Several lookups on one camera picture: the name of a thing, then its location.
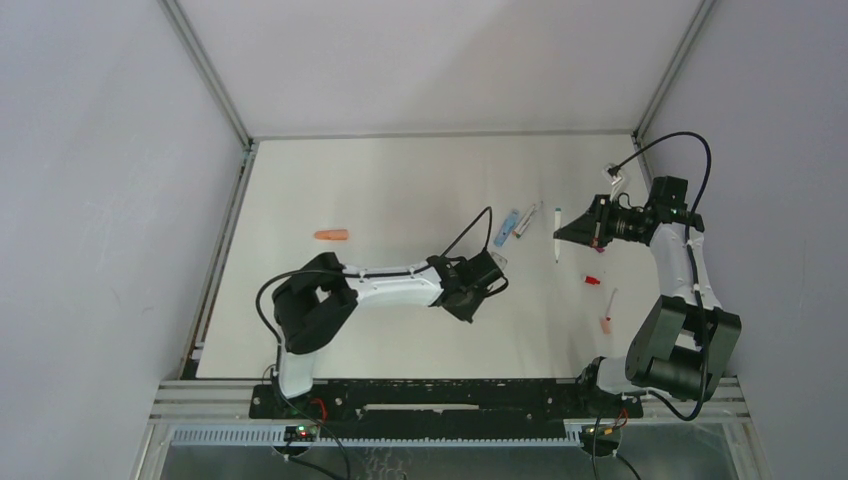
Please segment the thin white red pen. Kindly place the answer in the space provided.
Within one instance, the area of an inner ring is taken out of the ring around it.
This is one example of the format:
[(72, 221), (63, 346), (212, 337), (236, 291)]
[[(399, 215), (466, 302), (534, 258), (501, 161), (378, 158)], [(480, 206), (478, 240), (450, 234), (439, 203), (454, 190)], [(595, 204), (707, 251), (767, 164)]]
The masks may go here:
[(610, 319), (611, 319), (611, 316), (612, 316), (612, 309), (613, 309), (613, 305), (614, 305), (614, 301), (615, 301), (615, 298), (616, 298), (617, 293), (618, 293), (618, 288), (613, 288), (613, 290), (612, 290), (612, 292), (611, 292), (611, 294), (610, 294), (610, 296), (609, 296), (609, 301), (608, 301), (608, 303), (607, 303), (607, 307), (606, 307), (606, 309), (605, 309), (605, 313), (604, 313), (604, 318), (605, 318), (606, 320), (610, 320)]

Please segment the orange translucent highlighter pen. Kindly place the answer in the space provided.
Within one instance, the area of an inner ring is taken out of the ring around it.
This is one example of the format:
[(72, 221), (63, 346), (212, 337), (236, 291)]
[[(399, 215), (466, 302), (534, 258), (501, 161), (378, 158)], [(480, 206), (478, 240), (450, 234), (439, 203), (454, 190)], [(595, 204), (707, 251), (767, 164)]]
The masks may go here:
[(346, 241), (349, 238), (349, 231), (347, 229), (320, 230), (316, 231), (313, 237), (321, 241)]

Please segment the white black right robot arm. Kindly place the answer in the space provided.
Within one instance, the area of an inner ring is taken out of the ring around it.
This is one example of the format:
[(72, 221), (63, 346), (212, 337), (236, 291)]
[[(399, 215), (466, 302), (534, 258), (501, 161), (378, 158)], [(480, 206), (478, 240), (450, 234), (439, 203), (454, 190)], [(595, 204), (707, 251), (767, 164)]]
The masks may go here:
[(591, 248), (614, 240), (644, 244), (656, 262), (660, 295), (624, 357), (596, 358), (582, 381), (607, 394), (653, 391), (679, 400), (711, 399), (738, 338), (741, 319), (725, 310), (708, 282), (704, 224), (685, 203), (688, 183), (654, 179), (641, 207), (608, 194), (553, 237)]

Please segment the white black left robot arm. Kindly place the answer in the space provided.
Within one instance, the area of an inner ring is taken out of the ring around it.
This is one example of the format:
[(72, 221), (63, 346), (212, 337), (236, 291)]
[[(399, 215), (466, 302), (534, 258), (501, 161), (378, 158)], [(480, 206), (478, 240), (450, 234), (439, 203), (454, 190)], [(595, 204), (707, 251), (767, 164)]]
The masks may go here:
[(288, 400), (313, 387), (317, 352), (358, 308), (436, 307), (471, 323), (484, 300), (509, 286), (505, 257), (483, 249), (471, 258), (432, 255), (401, 267), (363, 268), (325, 252), (260, 287), (255, 307), (277, 342), (277, 391)]

